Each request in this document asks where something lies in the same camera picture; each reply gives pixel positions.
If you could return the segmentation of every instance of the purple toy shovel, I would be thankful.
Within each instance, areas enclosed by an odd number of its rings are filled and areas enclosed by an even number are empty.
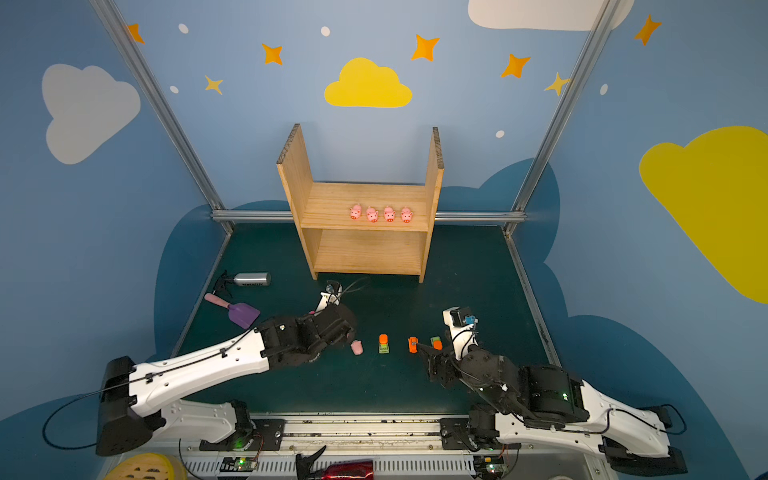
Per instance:
[[[206,293],[205,299],[211,303],[215,303],[218,306],[222,306],[230,311],[230,320],[237,325],[242,326],[244,329],[250,327],[251,323],[261,314],[259,310],[256,310],[247,303],[235,303],[232,305],[226,300],[222,300],[218,296],[212,293]]]

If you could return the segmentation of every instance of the orange star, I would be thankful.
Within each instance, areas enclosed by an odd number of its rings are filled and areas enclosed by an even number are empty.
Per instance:
[[[280,60],[280,50],[283,50],[283,47],[267,47],[265,44],[261,44],[262,47],[264,47],[264,51],[266,52],[266,58],[264,58],[264,64],[268,63],[276,63],[278,65],[282,65],[283,61]]]
[[[439,40],[439,38],[425,40],[424,38],[421,38],[417,35],[416,51],[413,52],[413,58],[411,58],[411,60],[416,60],[417,58],[426,58],[427,60],[432,61],[432,49],[435,48],[435,45],[437,45]]]
[[[139,35],[139,24],[138,23],[135,24],[135,25],[129,25],[128,26],[128,31],[131,33],[131,37],[133,37],[135,41],[137,41],[139,43],[144,43],[144,39],[141,37],[141,35]]]
[[[507,65],[507,69],[504,70],[504,73],[502,73],[502,78],[506,77],[507,75],[514,75],[517,78],[520,78],[520,75],[523,74],[523,67],[526,63],[528,63],[528,60],[530,60],[531,57],[528,58],[517,58],[514,55],[509,55],[509,65]]]
[[[643,45],[648,45],[648,39],[650,36],[654,33],[654,31],[661,26],[661,22],[654,22],[650,15],[648,15],[648,20],[645,21],[645,25],[643,25],[643,29],[640,30],[637,35],[634,37],[638,40],[643,41]]]

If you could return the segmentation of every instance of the wooden side panel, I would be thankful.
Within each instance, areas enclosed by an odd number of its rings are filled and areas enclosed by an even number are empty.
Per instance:
[[[277,158],[277,171],[280,173],[280,180],[283,182],[283,188],[286,191],[290,211],[293,213],[293,222],[296,224],[296,231],[299,233],[306,263],[310,267],[312,278],[316,280],[317,272],[314,267],[314,259],[317,256],[322,232],[318,230],[316,233],[311,233],[310,243],[308,244],[304,230],[301,228],[301,219],[310,198],[313,181],[310,159],[306,155],[304,135],[301,133],[301,125],[299,124],[293,125],[283,151],[280,152],[280,156]]]
[[[427,162],[427,178],[424,183],[424,189],[426,206],[429,211],[427,214],[429,216],[427,217],[427,237],[422,258],[422,272],[419,275],[420,283],[424,281],[424,272],[427,268],[429,246],[432,243],[432,230],[435,227],[435,214],[437,213],[437,204],[440,201],[442,176],[445,173],[445,165],[442,161],[442,147],[440,146],[440,133],[437,127],[432,127],[432,140],[429,143],[429,159]]]
[[[323,237],[323,230],[320,228],[302,228],[304,241],[306,242],[306,255],[312,265],[312,271],[315,271],[315,264],[317,263],[317,252],[320,249],[320,240]]]
[[[277,170],[283,181],[293,217],[301,220],[312,191],[310,159],[306,155],[301,125],[293,125],[283,151],[277,159]]]

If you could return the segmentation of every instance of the black cable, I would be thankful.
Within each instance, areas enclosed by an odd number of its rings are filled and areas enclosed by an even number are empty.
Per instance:
[[[674,405],[671,405],[670,403],[665,403],[662,406],[671,407],[675,411],[675,413],[677,413],[677,416],[679,416],[680,420],[683,422],[683,429],[682,430],[680,430],[679,432],[668,432],[667,430],[659,429],[655,425],[651,425],[650,423],[646,422],[645,420],[643,420],[642,418],[638,417],[637,415],[635,415],[632,412],[628,412],[627,410],[623,410],[623,409],[614,409],[614,410],[616,410],[617,412],[624,412],[627,415],[633,416],[634,418],[640,420],[641,422],[643,422],[645,425],[648,425],[652,429],[656,429],[659,432],[666,433],[667,435],[683,435],[688,430],[688,424],[685,422],[685,419],[683,418],[683,416],[680,414],[680,412],[677,411],[677,409],[674,407]]]
[[[197,480],[203,480],[202,478],[198,477],[194,473],[190,472],[190,469],[187,468],[187,464],[184,463],[184,459],[181,457],[181,439],[179,439],[179,462],[181,462],[181,464],[184,465],[184,470],[186,470],[188,474],[197,478]]]
[[[476,329],[472,330],[472,335],[470,335],[467,341],[464,342],[462,349],[458,351],[458,354],[461,355],[462,358],[464,358],[464,349],[467,348],[467,345],[469,345],[469,343],[472,341],[473,338],[477,336],[477,334],[478,334],[478,331]]]
[[[53,447],[54,449],[59,449],[59,450],[82,450],[82,449],[89,449],[90,447],[96,446],[96,442],[93,442],[90,445],[80,445],[79,447],[64,447],[64,446],[61,446],[61,445],[56,445],[55,443],[51,442],[51,440],[48,439],[48,435],[45,434],[45,430],[48,427],[48,423],[53,418],[53,415],[56,415],[57,413],[59,413],[60,410],[64,409],[65,407],[68,407],[68,406],[72,405],[73,403],[77,402],[78,400],[82,400],[82,399],[87,398],[89,396],[96,395],[97,393],[101,393],[101,391],[91,392],[91,393],[88,393],[87,395],[83,395],[83,396],[77,397],[76,399],[72,399],[69,402],[66,402],[64,405],[58,407],[56,410],[54,410],[53,413],[50,414],[48,416],[48,418],[45,420],[45,423],[43,423],[43,430],[42,430],[43,442],[45,442],[49,447]]]
[[[57,450],[82,450],[82,449],[88,449],[88,448],[90,448],[92,446],[95,446],[96,442],[91,443],[90,445],[80,445],[80,446],[77,446],[77,447],[67,447],[67,446],[63,446],[63,445],[56,445],[55,443],[51,442],[51,440],[48,439],[48,434],[46,433],[48,431],[48,423],[53,419],[53,417],[57,413],[59,413],[65,407],[68,407],[71,404],[73,404],[75,402],[78,402],[78,401],[80,401],[82,399],[86,399],[89,396],[94,396],[94,395],[97,395],[99,393],[107,392],[108,390],[112,390],[112,389],[118,389],[118,388],[120,388],[122,386],[130,385],[131,383],[140,382],[142,380],[149,381],[149,380],[152,380],[156,376],[163,375],[164,373],[173,372],[174,370],[178,370],[178,369],[183,369],[184,367],[187,367],[187,366],[190,366],[190,365],[194,365],[196,363],[204,362],[205,360],[212,359],[215,356],[219,356],[219,355],[223,356],[224,353],[228,352],[232,347],[234,347],[235,345],[240,343],[240,341],[243,338],[245,338],[245,335],[251,333],[252,331],[255,331],[255,330],[248,329],[245,333],[243,333],[243,335],[241,335],[237,340],[235,340],[232,343],[232,345],[229,345],[227,348],[221,349],[218,352],[216,352],[216,353],[214,353],[212,355],[209,355],[207,357],[204,357],[202,359],[197,359],[197,360],[195,360],[193,362],[184,363],[183,365],[178,365],[178,366],[175,366],[173,368],[169,368],[167,370],[163,370],[162,372],[151,372],[151,373],[148,373],[147,375],[139,377],[137,379],[128,380],[127,382],[123,382],[123,383],[118,383],[117,385],[109,386],[109,387],[104,388],[104,389],[95,390],[93,392],[86,393],[86,394],[84,394],[82,396],[79,396],[76,399],[72,399],[69,402],[66,402],[64,405],[62,405],[62,406],[58,407],[56,410],[54,410],[53,413],[50,414],[45,419],[45,422],[43,422],[43,428],[42,428],[43,442],[45,442],[45,444],[48,445],[49,447],[52,447],[52,448],[57,449]]]
[[[608,429],[611,427],[611,410],[615,409],[608,409],[605,412],[605,428],[602,429],[599,432],[584,432],[582,430],[566,430],[566,429],[558,429],[558,432],[565,432],[565,433],[583,433],[585,435],[603,435],[605,432],[608,431]]]

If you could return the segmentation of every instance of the yellow woven basket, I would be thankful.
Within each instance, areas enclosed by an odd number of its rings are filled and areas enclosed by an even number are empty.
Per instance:
[[[187,480],[187,470],[176,457],[142,453],[115,467],[104,480]]]

